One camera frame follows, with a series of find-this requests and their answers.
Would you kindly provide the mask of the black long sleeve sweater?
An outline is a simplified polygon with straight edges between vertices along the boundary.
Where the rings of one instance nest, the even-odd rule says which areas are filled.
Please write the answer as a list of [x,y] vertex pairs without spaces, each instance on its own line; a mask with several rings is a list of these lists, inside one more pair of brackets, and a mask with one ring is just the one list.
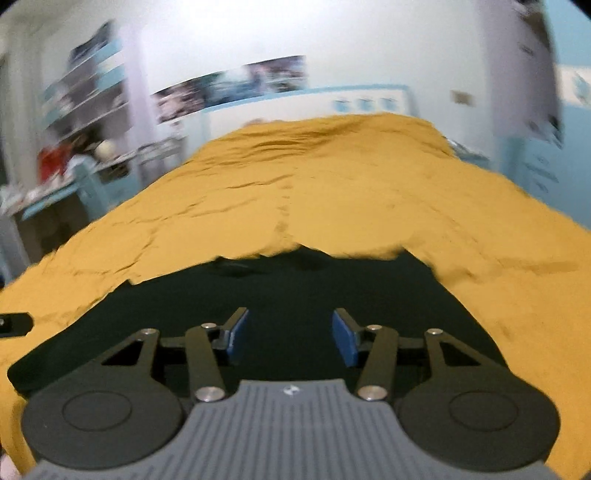
[[437,327],[496,362],[492,337],[409,252],[391,260],[334,258],[305,247],[273,257],[218,258],[140,284],[122,283],[72,325],[12,361],[8,379],[29,397],[143,328],[180,337],[204,322],[223,323],[249,311],[246,345],[236,365],[224,365],[229,389],[242,380],[342,378],[353,386],[332,340],[332,312],[356,322],[420,337]]

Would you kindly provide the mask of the white blue desk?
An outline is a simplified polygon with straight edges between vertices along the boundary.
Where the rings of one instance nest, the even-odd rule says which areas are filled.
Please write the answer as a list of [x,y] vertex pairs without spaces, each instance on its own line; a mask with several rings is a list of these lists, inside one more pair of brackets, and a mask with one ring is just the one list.
[[57,250],[87,222],[73,182],[52,187],[1,213],[1,272],[8,282]]

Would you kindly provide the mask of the blue desk chair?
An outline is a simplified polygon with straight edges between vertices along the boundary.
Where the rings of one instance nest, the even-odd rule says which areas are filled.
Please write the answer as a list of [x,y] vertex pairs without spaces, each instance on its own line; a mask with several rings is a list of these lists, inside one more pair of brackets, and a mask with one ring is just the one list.
[[78,197],[90,222],[98,220],[115,207],[105,186],[86,162],[75,165],[73,173]]

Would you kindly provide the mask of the mustard yellow quilt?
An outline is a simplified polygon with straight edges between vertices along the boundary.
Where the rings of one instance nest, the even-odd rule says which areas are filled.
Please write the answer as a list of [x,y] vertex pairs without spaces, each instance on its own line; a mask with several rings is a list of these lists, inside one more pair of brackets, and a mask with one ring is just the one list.
[[218,256],[304,245],[337,257],[408,250],[557,404],[550,466],[590,468],[590,233],[505,177],[457,159],[424,120],[345,115],[242,128],[74,235],[1,295],[33,316],[10,367],[124,281]]

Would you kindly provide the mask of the red bag on desk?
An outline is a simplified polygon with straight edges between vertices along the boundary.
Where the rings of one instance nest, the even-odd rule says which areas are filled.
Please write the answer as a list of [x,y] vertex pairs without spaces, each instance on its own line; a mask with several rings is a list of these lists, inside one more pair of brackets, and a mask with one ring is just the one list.
[[71,158],[71,145],[62,143],[55,147],[44,147],[38,156],[40,182],[47,182],[53,175],[63,175]]

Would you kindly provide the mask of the white blue headboard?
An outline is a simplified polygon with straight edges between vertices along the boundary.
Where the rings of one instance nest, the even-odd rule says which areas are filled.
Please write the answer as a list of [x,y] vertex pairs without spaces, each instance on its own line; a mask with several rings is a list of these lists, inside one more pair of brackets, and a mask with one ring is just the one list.
[[198,113],[198,141],[207,143],[253,121],[300,121],[349,114],[418,115],[405,85],[311,88],[228,102]]

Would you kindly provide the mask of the white blue wardrobe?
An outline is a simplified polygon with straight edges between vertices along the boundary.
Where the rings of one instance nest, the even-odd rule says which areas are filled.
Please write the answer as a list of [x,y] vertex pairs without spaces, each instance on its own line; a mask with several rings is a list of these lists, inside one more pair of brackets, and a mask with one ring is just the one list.
[[575,1],[479,1],[498,170],[590,224],[590,17]]

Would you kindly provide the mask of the wall bookshelf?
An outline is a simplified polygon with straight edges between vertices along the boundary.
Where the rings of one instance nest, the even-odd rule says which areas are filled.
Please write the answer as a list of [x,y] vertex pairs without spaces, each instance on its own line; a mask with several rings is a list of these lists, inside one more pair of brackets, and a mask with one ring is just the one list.
[[65,74],[43,92],[43,139],[57,145],[92,133],[123,144],[129,110],[123,42],[108,20],[71,50]]

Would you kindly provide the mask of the wall light switch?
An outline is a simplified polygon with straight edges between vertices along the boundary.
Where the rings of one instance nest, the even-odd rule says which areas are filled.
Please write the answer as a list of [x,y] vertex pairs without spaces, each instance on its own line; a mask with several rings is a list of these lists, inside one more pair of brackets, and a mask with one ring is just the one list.
[[474,97],[472,94],[464,91],[452,90],[451,91],[452,101],[459,105],[473,106]]

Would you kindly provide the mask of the anime wall poster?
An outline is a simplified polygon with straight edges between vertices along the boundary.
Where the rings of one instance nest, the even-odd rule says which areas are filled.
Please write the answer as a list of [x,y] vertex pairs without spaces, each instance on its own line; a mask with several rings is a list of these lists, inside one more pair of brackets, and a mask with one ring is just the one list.
[[164,123],[205,108],[307,86],[307,63],[297,55],[191,78],[155,92],[152,99],[156,119]]

